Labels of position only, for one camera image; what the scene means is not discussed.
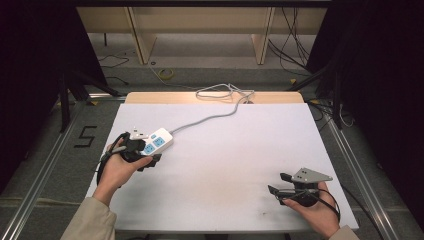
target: power cord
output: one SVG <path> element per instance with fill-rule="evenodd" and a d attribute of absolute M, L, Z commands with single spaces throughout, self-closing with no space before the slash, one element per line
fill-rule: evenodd
<path fill-rule="evenodd" d="M 223 95 L 223 96 L 211 96 L 211 95 L 202 95 L 201 94 L 204 91 L 211 90 L 211 89 L 216 89 L 217 87 L 220 87 L 220 86 L 224 86 L 224 87 L 228 88 L 228 91 L 229 91 L 228 94 Z M 190 124 L 187 124 L 187 125 L 183 125 L 181 127 L 178 127 L 176 129 L 170 131 L 169 133 L 171 135 L 174 135 L 176 132 L 178 132 L 178 131 L 180 131 L 182 129 L 189 128 L 189 127 L 192 127 L 192 126 L 201 124 L 201 123 L 203 123 L 203 122 L 205 122 L 207 120 L 210 120 L 210 119 L 213 119 L 213 118 L 220 118 L 220 117 L 231 116 L 231 115 L 233 115 L 233 114 L 235 114 L 237 112 L 237 109 L 238 109 L 238 106 L 239 106 L 240 102 L 243 99 L 246 99 L 247 101 L 249 101 L 250 96 L 252 94 L 254 94 L 254 92 L 255 92 L 254 90 L 242 90 L 242 89 L 239 89 L 239 88 L 237 88 L 236 86 L 234 86 L 234 85 L 232 85 L 230 83 L 229 84 L 218 84 L 218 85 L 214 85 L 214 86 L 203 88 L 201 90 L 196 91 L 196 97 L 197 98 L 227 98 L 227 97 L 232 97 L 232 94 L 234 92 L 240 93 L 242 95 L 242 97 L 237 101 L 237 103 L 236 103 L 236 105 L 235 105 L 235 107 L 234 107 L 234 109 L 233 109 L 232 112 L 226 113 L 226 114 L 212 115 L 212 116 L 203 118 L 203 119 L 201 119 L 201 120 L 199 120 L 197 122 L 193 122 L 193 123 L 190 123 Z"/>
<path fill-rule="evenodd" d="M 120 66 L 120 65 L 122 65 L 122 64 L 124 64 L 124 63 L 126 63 L 126 62 L 128 62 L 128 61 L 130 61 L 130 59 L 129 58 L 126 58 L 126 57 L 118 57 L 118 56 L 115 56 L 115 55 L 107 55 L 106 57 L 103 57 L 103 58 L 100 58 L 100 59 L 97 59 L 99 62 L 101 62 L 101 61 L 103 61 L 103 60 L 105 60 L 105 59 L 107 59 L 107 58 L 109 58 L 109 57 L 114 57 L 114 58 L 118 58 L 118 59 L 123 59 L 124 61 L 123 62 L 120 62 L 120 63 L 118 63 L 118 64 L 115 64 L 115 65 L 113 65 L 113 66 L 100 66 L 100 67 L 105 67 L 105 68 L 114 68 L 114 67 L 117 67 L 117 66 Z"/>

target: white cable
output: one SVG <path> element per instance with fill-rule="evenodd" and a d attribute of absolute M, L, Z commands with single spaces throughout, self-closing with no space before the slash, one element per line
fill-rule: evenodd
<path fill-rule="evenodd" d="M 229 90 L 228 94 L 223 95 L 223 96 L 201 95 L 201 92 L 204 92 L 204 91 L 206 91 L 206 90 L 210 90 L 210 89 L 215 89 L 215 88 L 220 87 L 220 86 L 225 86 L 225 87 L 227 87 L 227 88 L 228 88 L 228 90 Z M 183 125 L 183 126 L 181 126 L 181 127 L 178 127 L 178 128 L 176 128 L 176 129 L 174 129 L 174 130 L 170 131 L 169 133 L 170 133 L 171 135 L 173 135 L 173 134 L 174 134 L 175 132 L 177 132 L 177 131 L 180 131 L 180 130 L 185 129 L 185 128 L 188 128 L 188 127 L 192 127 L 192 126 L 198 125 L 198 124 L 200 124 L 200 123 L 203 123 L 203 122 L 205 122 L 205 121 L 207 121 L 207 120 L 210 120 L 210 119 L 213 119 L 213 118 L 219 118 L 219 117 L 227 117 L 227 116 L 231 116 L 231 115 L 233 115 L 234 113 L 236 113 L 236 112 L 237 112 L 238 105 L 240 104 L 240 102 L 241 102 L 243 99 L 246 99 L 247 101 L 249 101 L 250 96 L 251 96 L 252 94 L 254 94 L 254 93 L 255 93 L 255 91 L 254 91 L 254 90 L 241 90 L 241 89 L 239 89 L 238 87 L 236 87 L 236 86 L 234 86 L 234 85 L 232 85 L 232 84 L 230 84 L 230 83 L 229 83 L 229 84 L 218 84 L 218 85 L 214 85 L 214 86 L 207 87 L 207 88 L 203 88 L 203 89 L 200 89 L 200 90 L 196 91 L 196 97 L 197 97 L 197 98 L 199 98 L 199 97 L 203 97 L 203 98 L 226 98 L 226 97 L 232 97 L 232 94 L 233 94 L 234 92 L 238 92 L 238 93 L 240 93 L 240 94 L 242 95 L 242 97 L 241 97 L 241 98 L 237 101 L 237 103 L 236 103 L 236 105 L 235 105 L 235 107 L 234 107 L 234 109 L 233 109 L 233 111 L 232 111 L 232 112 L 227 113 L 227 114 L 212 115 L 212 116 L 209 116 L 209 117 L 203 118 L 203 119 L 201 119 L 201 120 L 199 120 L 199 121 L 197 121 L 197 122 L 193 122 L 193 123 L 190 123 L 190 124 L 187 124 L 187 125 Z"/>

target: beige sleeve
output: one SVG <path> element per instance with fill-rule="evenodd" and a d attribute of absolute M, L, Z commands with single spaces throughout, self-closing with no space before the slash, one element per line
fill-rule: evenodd
<path fill-rule="evenodd" d="M 61 239 L 115 239 L 116 214 L 95 198 L 84 199 Z"/>
<path fill-rule="evenodd" d="M 359 240 L 356 234 L 349 228 L 349 226 L 344 226 L 339 229 L 329 240 Z"/>

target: white tabletop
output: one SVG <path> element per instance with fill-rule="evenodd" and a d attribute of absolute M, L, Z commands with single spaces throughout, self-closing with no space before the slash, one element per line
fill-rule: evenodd
<path fill-rule="evenodd" d="M 231 112 L 232 104 L 122 104 L 108 144 L 134 126 L 146 134 L 174 130 L 203 117 Z M 149 233 L 275 233 L 312 231 L 267 186 L 293 188 L 279 173 L 306 167 L 327 182 L 341 209 L 340 225 L 357 229 L 306 104 L 240 105 L 230 117 L 212 119 L 174 135 L 154 168 L 136 172 L 110 208 L 116 229 Z M 95 176 L 87 192 L 91 196 Z"/>

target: floor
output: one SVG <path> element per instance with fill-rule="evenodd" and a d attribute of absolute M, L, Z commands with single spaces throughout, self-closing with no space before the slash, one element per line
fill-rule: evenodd
<path fill-rule="evenodd" d="M 175 77 L 172 79 L 172 84 L 192 86 L 203 80 L 207 83 L 232 82 L 264 91 L 284 90 L 290 86 L 291 80 L 301 81 L 305 78 L 305 76 L 284 71 L 280 59 L 269 50 L 265 64 L 257 65 L 248 35 L 159 35 L 150 64 L 143 66 L 138 62 L 131 36 L 107 34 L 107 46 L 104 45 L 103 34 L 89 36 L 100 64 L 104 66 L 103 70 L 108 77 L 109 85 L 121 92 L 146 91 L 146 89 L 186 91 L 178 86 L 168 86 L 159 82 L 150 68 L 174 69 Z M 271 39 L 281 47 L 286 36 L 271 36 Z M 305 49 L 310 51 L 314 36 L 301 36 L 301 40 Z M 288 43 L 285 52 L 301 61 L 293 41 Z M 292 72 L 306 74 L 295 64 L 283 62 L 283 66 Z M 127 81 L 129 85 L 125 85 L 117 77 Z M 312 84 L 301 90 L 304 99 L 314 97 L 315 87 L 316 84 Z M 87 87 L 87 89 L 92 94 L 100 93 L 101 95 L 101 92 L 95 88 Z M 19 210 L 21 202 L 31 191 L 32 183 L 38 179 L 38 173 L 44 169 L 45 163 L 57 158 L 57 162 L 52 164 L 51 172 L 42 184 L 38 201 L 24 218 L 25 224 L 19 232 L 19 239 L 58 239 L 61 236 L 85 196 L 88 181 L 93 176 L 92 169 L 96 165 L 96 157 L 101 155 L 108 130 L 113 124 L 114 114 L 122 102 L 122 99 L 97 100 L 88 105 L 76 103 L 71 106 L 75 127 L 66 136 L 58 134 L 60 108 L 55 106 L 52 109 L 51 116 L 39 135 L 39 141 L 34 144 L 28 159 L 21 164 L 9 186 L 0 196 L 0 229 L 7 228 L 9 221 Z M 321 118 L 320 111 L 311 108 L 311 112 L 316 119 Z M 390 184 L 384 171 L 379 168 L 378 160 L 369 149 L 360 128 L 355 124 L 348 127 L 352 121 L 350 116 L 346 116 L 345 120 L 346 123 L 341 131 L 337 130 L 331 119 L 326 116 L 316 121 L 317 129 L 320 131 L 341 183 L 358 198 L 359 203 L 364 205 L 366 210 L 374 214 L 375 219 L 383 218 L 382 221 L 377 221 L 377 226 L 384 232 L 384 236 L 389 236 L 386 239 L 424 239 L 422 230 Z M 96 126 L 96 128 L 88 128 L 86 132 L 96 138 L 89 148 L 76 149 L 75 145 L 86 143 L 79 139 L 84 126 Z M 63 140 L 62 146 L 57 146 L 57 139 Z M 55 148 L 59 150 L 59 154 L 51 156 L 51 150 Z M 367 218 L 360 204 L 348 193 L 346 196 L 360 225 L 360 229 L 356 232 L 358 236 L 361 239 L 378 239 L 376 228 Z M 135 236 L 140 235 L 117 232 L 117 239 L 129 239 Z M 284 237 L 283 234 L 250 234 L 230 235 L 229 239 L 265 240 L 284 239 Z M 290 237 L 291 239 L 321 239 L 315 233 L 291 233 Z M 153 235 L 153 239 L 204 239 L 204 236 Z"/>

